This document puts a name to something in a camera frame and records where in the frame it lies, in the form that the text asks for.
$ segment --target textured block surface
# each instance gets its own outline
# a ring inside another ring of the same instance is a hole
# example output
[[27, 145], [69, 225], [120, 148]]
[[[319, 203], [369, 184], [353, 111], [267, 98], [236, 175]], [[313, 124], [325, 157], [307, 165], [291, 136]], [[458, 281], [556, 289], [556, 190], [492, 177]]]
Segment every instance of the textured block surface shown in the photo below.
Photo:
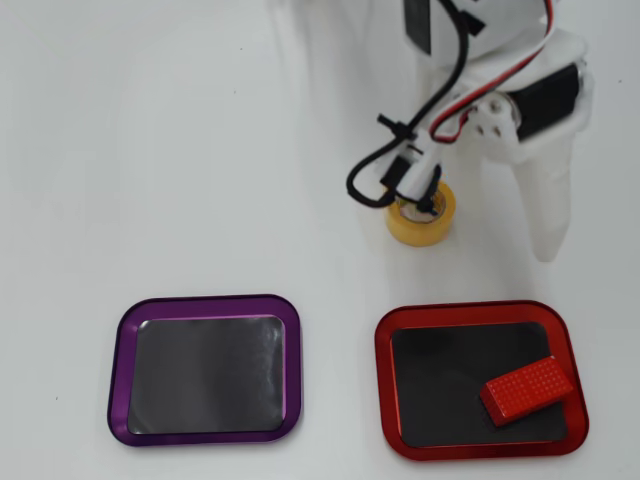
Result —
[[572, 390], [556, 359], [548, 357], [487, 382], [480, 397], [493, 423], [502, 426], [562, 400]]

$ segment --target white table surface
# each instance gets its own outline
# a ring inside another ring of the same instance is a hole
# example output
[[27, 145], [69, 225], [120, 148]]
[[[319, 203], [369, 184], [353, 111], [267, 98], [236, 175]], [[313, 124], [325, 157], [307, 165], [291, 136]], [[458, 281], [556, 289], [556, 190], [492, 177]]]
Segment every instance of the white table surface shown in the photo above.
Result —
[[[564, 0], [594, 118], [574, 219], [537, 263], [506, 168], [448, 166], [443, 244], [396, 243], [344, 179], [415, 110], [391, 0], [0, 1], [0, 477], [637, 479], [637, 0]], [[148, 297], [276, 293], [304, 334], [304, 411], [263, 446], [131, 449], [107, 397]], [[403, 305], [535, 299], [573, 340], [591, 418], [561, 458], [418, 464], [382, 435], [373, 332]]]

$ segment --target yellow tape roll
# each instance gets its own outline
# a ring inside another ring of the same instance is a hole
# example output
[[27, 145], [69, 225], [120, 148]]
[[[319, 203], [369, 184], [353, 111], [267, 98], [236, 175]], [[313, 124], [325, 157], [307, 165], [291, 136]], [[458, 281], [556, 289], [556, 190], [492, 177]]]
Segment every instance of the yellow tape roll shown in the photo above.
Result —
[[412, 222], [402, 215], [402, 206], [396, 202], [387, 209], [387, 228], [401, 243], [412, 247], [429, 247], [444, 240], [449, 233], [456, 213], [456, 197], [453, 191], [440, 182], [436, 194], [438, 216], [429, 223]]

